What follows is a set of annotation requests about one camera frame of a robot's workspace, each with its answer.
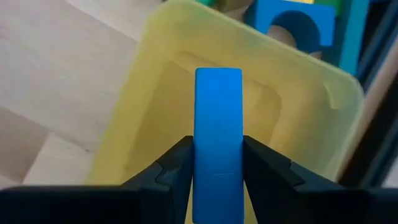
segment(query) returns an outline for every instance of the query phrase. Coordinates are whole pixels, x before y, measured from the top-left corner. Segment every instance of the yellow plastic bin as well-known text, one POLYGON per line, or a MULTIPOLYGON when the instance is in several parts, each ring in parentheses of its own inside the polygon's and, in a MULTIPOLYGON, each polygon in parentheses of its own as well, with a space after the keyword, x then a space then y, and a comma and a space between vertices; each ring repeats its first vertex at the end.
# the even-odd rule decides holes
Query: yellow plastic bin
POLYGON ((193 134, 197 67, 238 67, 244 134, 331 180, 363 107, 351 75, 194 1, 149 19, 89 184, 120 184, 193 134))

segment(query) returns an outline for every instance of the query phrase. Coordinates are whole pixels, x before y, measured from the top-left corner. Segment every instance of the plastic bin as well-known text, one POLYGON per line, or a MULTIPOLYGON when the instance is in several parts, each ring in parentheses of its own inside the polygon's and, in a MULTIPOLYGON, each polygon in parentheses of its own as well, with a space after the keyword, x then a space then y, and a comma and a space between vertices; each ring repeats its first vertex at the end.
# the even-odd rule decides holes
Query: plastic bin
POLYGON ((175 0, 148 21, 89 184, 120 184, 193 134, 197 67, 241 68, 244 134, 336 178, 363 107, 358 82, 215 10, 175 0))

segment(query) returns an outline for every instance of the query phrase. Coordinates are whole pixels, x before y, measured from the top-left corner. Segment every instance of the wooden floor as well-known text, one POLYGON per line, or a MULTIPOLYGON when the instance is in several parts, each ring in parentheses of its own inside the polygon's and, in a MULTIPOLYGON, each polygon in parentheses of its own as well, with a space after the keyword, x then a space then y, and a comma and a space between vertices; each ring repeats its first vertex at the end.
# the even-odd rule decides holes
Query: wooden floor
POLYGON ((0 188, 83 183, 160 2, 0 0, 0 188))

